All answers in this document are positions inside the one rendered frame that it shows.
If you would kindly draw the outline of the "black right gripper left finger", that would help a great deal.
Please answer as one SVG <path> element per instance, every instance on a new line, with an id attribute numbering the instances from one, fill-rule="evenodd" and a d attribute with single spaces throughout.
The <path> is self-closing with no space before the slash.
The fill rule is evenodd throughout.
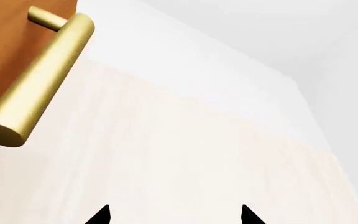
<path id="1" fill-rule="evenodd" d="M 85 224 L 110 224 L 110 208 L 105 205 L 94 214 Z"/>

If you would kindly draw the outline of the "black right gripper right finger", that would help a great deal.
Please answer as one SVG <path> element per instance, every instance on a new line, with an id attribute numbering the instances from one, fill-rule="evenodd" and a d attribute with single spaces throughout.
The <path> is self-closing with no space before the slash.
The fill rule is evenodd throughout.
<path id="1" fill-rule="evenodd" d="M 266 224 L 247 205 L 242 205 L 242 224 Z"/>

